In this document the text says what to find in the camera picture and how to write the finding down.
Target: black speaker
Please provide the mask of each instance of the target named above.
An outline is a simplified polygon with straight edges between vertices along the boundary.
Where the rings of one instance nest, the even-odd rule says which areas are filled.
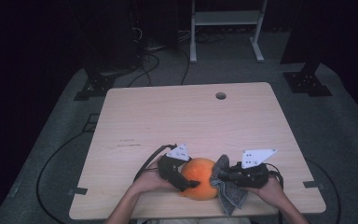
[[[143,30],[146,41],[151,45],[156,44],[154,41],[157,41],[160,45],[177,49],[179,46],[177,0],[137,0],[136,5],[139,26]]]
[[[99,68],[126,68],[140,63],[127,0],[74,0],[70,6],[80,28],[83,61]]]

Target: cable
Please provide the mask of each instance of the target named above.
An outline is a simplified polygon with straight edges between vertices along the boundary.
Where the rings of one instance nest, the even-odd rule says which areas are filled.
[[[222,37],[219,37],[218,35],[207,34],[207,33],[199,33],[196,35],[196,41],[199,44],[214,44],[226,39],[226,36],[224,34],[220,34],[220,35]]]
[[[153,66],[150,70],[147,70],[147,71],[144,70],[144,72],[143,72],[141,75],[139,75],[138,77],[134,78],[134,79],[130,82],[130,84],[127,86],[127,88],[130,87],[134,81],[136,81],[138,78],[140,78],[140,77],[142,77],[142,76],[144,76],[144,75],[148,75],[148,77],[149,77],[149,84],[151,85],[151,78],[150,78],[149,72],[153,71],[155,68],[158,67],[158,65],[159,65],[159,58],[158,58],[157,56],[153,55],[153,54],[147,54],[147,55],[148,55],[148,56],[151,56],[151,57],[153,57],[153,58],[155,58],[155,59],[157,60],[156,65]]]
[[[165,49],[165,48],[167,48],[167,46],[165,46],[165,45],[158,46],[158,47],[150,47],[150,48],[146,49],[146,54],[147,53],[154,53],[154,52],[157,52],[157,51]]]
[[[144,169],[144,172],[147,172],[147,171],[157,171],[158,168],[147,168],[147,169]]]
[[[270,163],[265,163],[265,164],[274,167],[274,169],[277,170],[277,172],[278,172],[279,174],[281,173],[281,172],[279,171],[278,167],[276,167],[276,166],[274,166],[274,165],[272,165],[272,164],[270,164]]]
[[[137,31],[139,31],[139,37],[138,37],[138,40],[141,40],[142,39],[142,30],[141,29],[139,29],[138,27],[132,27],[132,30],[137,30]]]
[[[142,63],[141,65],[141,69],[145,72],[145,74],[147,75],[147,78],[149,79],[149,84],[147,84],[147,86],[153,86],[152,85],[152,78],[150,77],[149,75],[149,71],[146,71],[145,68],[144,68],[144,64]]]
[[[45,213],[51,217],[52,219],[54,219],[56,222],[63,224],[64,222],[59,220],[57,217],[55,217],[54,215],[52,215],[49,210],[45,207],[45,205],[43,205],[42,199],[40,198],[40,192],[39,192],[39,184],[40,184],[40,179],[42,178],[43,173],[45,172],[46,167],[48,166],[48,164],[50,163],[51,159],[53,159],[53,157],[59,152],[61,151],[61,149],[63,149],[66,145],[68,145],[69,143],[71,143],[72,141],[74,141],[75,139],[77,139],[79,136],[81,136],[83,133],[89,133],[91,130],[95,129],[95,126],[87,129],[86,131],[82,131],[81,133],[75,135],[74,137],[70,138],[68,141],[66,141],[64,144],[62,144],[57,150],[55,150],[55,152],[48,158],[48,160],[45,162],[45,164],[42,167],[42,170],[39,173],[39,176],[37,177],[37,181],[36,181],[36,199],[39,202],[39,205],[42,207],[43,211],[45,211]]]
[[[330,181],[331,185],[333,186],[334,192],[336,194],[337,197],[337,218],[336,218],[336,224],[339,223],[339,221],[341,220],[341,199],[339,197],[339,193],[338,193],[338,189],[336,184],[334,183],[333,179],[330,177],[330,175],[325,171],[324,168],[322,168],[322,166],[320,166],[319,164],[317,164],[316,162],[305,158],[305,160],[309,163],[312,163],[314,166],[318,167],[323,173],[324,175],[327,177],[327,179]]]
[[[190,31],[179,31],[178,33],[179,34],[180,33],[186,33],[185,35],[179,37],[179,43],[183,42],[183,41],[185,41],[185,40],[187,40],[187,39],[189,39],[191,37],[191,32]]]
[[[136,179],[138,179],[138,177],[146,170],[146,167],[149,165],[149,163],[155,159],[157,157],[157,155],[162,152],[165,148],[169,148],[170,150],[173,150],[174,148],[177,147],[177,145],[167,145],[167,146],[162,146],[159,149],[157,149],[148,159],[147,161],[145,161],[144,165],[141,167],[141,169],[139,169],[138,173],[136,173],[135,177],[133,178],[133,181],[135,181]]]
[[[187,54],[185,53],[184,50],[182,50],[182,49],[179,49],[179,50],[182,51],[183,54],[185,54],[186,60],[187,60],[187,68],[186,68],[186,71],[185,71],[185,75],[183,76],[182,81],[180,83],[181,85],[183,85],[185,83],[185,78],[187,76],[188,69],[190,68],[190,59],[188,58],[188,56],[187,56]]]

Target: white shelf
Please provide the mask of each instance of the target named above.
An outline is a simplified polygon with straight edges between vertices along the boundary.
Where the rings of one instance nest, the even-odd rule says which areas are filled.
[[[259,10],[196,12],[195,25],[257,24]]]

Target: white tag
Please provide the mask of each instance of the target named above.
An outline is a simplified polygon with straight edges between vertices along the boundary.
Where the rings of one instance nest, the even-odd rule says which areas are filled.
[[[167,157],[175,158],[181,161],[190,160],[190,157],[187,154],[186,144],[182,144],[179,147],[174,148],[170,152],[167,152]]]
[[[277,152],[277,149],[248,149],[242,153],[242,169],[258,166]]]

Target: hole in table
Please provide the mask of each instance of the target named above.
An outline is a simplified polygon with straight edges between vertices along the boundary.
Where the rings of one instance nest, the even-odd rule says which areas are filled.
[[[216,95],[216,98],[217,99],[219,99],[219,100],[224,100],[224,99],[226,99],[226,94],[225,93],[223,93],[223,92],[218,92]]]

